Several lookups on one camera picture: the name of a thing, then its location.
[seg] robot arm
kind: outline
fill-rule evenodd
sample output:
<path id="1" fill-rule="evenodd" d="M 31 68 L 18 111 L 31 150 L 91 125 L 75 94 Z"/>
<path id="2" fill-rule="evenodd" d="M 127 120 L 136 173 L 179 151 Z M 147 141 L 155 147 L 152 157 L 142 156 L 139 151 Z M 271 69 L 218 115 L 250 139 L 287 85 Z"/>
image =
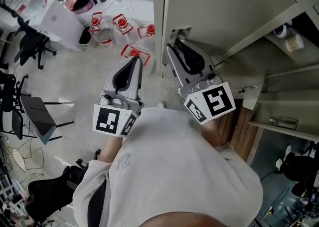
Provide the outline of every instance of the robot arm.
<path id="1" fill-rule="evenodd" d="M 227 82 L 215 72 L 211 58 L 190 42 L 176 39 L 166 47 L 175 77 L 177 93 L 185 107 L 202 125 L 235 109 Z M 94 105 L 93 130 L 126 137 L 141 113 L 144 103 L 138 91 L 142 81 L 142 61 L 127 58 L 108 74 L 99 104 Z"/>
<path id="2" fill-rule="evenodd" d="M 166 46 L 174 76 L 181 87 L 177 93 L 184 105 L 203 125 L 235 110 L 228 82 L 222 81 L 215 66 L 199 47 L 179 38 Z"/>
<path id="3" fill-rule="evenodd" d="M 126 137 L 141 113 L 144 103 L 138 91 L 142 81 L 142 61 L 127 58 L 108 74 L 99 104 L 94 105 L 93 130 Z"/>

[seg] red label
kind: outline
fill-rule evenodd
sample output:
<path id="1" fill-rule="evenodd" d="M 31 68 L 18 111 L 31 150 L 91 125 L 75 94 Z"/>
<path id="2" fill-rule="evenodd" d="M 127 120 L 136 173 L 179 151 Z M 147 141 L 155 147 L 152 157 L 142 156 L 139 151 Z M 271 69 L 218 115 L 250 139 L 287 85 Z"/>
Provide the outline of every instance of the red label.
<path id="1" fill-rule="evenodd" d="M 107 41 L 105 41 L 105 42 L 101 42 L 101 44 L 108 44 L 108 43 L 110 43 L 110 42 L 112 42 L 111 39 L 109 39 L 109 40 L 107 40 Z"/>
<path id="2" fill-rule="evenodd" d="M 21 12 L 23 12 L 23 10 L 25 9 L 25 5 L 24 4 L 22 4 L 21 6 L 20 6 L 20 8 L 17 10 L 17 12 L 16 13 L 18 13 L 18 14 L 20 14 Z"/>

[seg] office chair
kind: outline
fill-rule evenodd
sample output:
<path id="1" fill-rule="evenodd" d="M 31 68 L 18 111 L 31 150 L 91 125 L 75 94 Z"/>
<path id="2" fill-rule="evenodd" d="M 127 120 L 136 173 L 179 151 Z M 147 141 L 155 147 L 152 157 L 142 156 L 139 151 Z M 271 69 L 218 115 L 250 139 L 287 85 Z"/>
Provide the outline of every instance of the office chair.
<path id="1" fill-rule="evenodd" d="M 43 102 L 39 97 L 21 96 L 21 105 L 23 111 L 27 115 L 30 122 L 33 124 L 39 139 L 43 144 L 52 141 L 62 136 L 51 138 L 56 128 L 73 124 L 74 121 L 56 124 L 45 105 L 62 105 L 60 102 Z"/>
<path id="2" fill-rule="evenodd" d="M 97 160 L 100 152 L 101 150 L 95 152 L 94 160 Z M 67 166 L 58 178 L 31 182 L 28 185 L 29 198 L 25 205 L 27 213 L 36 222 L 42 223 L 54 212 L 70 204 L 73 193 L 87 170 L 88 165 Z"/>
<path id="3" fill-rule="evenodd" d="M 19 111 L 16 108 L 12 109 L 12 119 L 11 119 L 12 130 L 11 131 L 3 130 L 2 118 L 3 118 L 3 106 L 0 105 L 0 132 L 16 135 L 20 140 L 22 140 L 23 137 L 37 138 L 34 136 L 30 136 L 30 125 L 29 125 L 28 135 L 23 134 L 23 127 L 25 126 L 25 124 L 23 124 L 22 115 L 19 113 Z"/>
<path id="4" fill-rule="evenodd" d="M 20 59 L 20 65 L 24 65 L 30 57 L 36 59 L 35 55 L 38 53 L 38 68 L 42 70 L 42 52 L 49 51 L 53 56 L 56 55 L 56 51 L 45 47 L 50 38 L 28 26 L 28 21 L 24 22 L 20 16 L 17 17 L 17 21 L 20 28 L 15 34 L 17 35 L 19 31 L 22 30 L 25 31 L 25 36 L 20 41 L 20 51 L 15 56 L 14 62 L 17 62 Z"/>
<path id="5" fill-rule="evenodd" d="M 2 71 L 0 71 L 0 84 L 4 84 L 3 91 L 1 91 L 0 93 L 0 98 L 2 98 L 3 112 L 11 112 L 14 106 L 16 106 L 13 105 L 13 103 L 17 104 L 20 107 L 20 109 L 22 109 L 20 96 L 29 96 L 28 94 L 21 93 L 24 80 L 28 77 L 28 75 L 25 75 L 22 78 L 21 82 L 16 82 L 16 78 L 13 74 L 5 74 Z"/>

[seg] sneaker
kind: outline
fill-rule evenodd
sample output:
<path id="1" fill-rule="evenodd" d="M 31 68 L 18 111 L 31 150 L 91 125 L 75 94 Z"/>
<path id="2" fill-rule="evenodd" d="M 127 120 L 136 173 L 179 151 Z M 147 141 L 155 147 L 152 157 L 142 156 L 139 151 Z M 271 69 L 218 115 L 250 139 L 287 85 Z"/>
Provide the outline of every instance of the sneaker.
<path id="1" fill-rule="evenodd" d="M 291 153 L 291 145 L 288 145 L 288 146 L 286 147 L 284 162 L 286 161 L 286 157 L 287 157 L 287 155 L 288 155 L 289 153 Z"/>
<path id="2" fill-rule="evenodd" d="M 276 161 L 276 168 L 280 171 L 280 167 L 281 167 L 281 165 L 283 164 L 284 162 L 283 162 L 283 160 L 282 159 L 278 159 L 277 161 Z"/>
<path id="3" fill-rule="evenodd" d="M 165 102 L 161 101 L 160 103 L 158 103 L 157 108 L 166 108 Z"/>

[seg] red bottle cap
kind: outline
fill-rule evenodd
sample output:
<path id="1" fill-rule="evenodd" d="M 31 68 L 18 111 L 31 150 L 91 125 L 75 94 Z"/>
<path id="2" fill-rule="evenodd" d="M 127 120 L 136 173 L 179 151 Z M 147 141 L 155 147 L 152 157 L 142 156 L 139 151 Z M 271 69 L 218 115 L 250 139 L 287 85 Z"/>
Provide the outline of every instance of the red bottle cap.
<path id="1" fill-rule="evenodd" d="M 148 25 L 148 33 L 154 34 L 155 33 L 155 26 L 154 25 Z"/>
<path id="2" fill-rule="evenodd" d="M 126 24 L 126 20 L 121 18 L 119 19 L 119 26 L 124 26 Z"/>
<path id="3" fill-rule="evenodd" d="M 100 21 L 99 21 L 96 17 L 94 17 L 94 18 L 91 20 L 91 23 L 92 23 L 92 25 L 98 25 L 98 24 L 100 23 Z"/>
<path id="4" fill-rule="evenodd" d="M 131 57 L 138 57 L 139 55 L 140 55 L 140 53 L 137 49 L 131 49 L 131 51 L 130 51 Z"/>

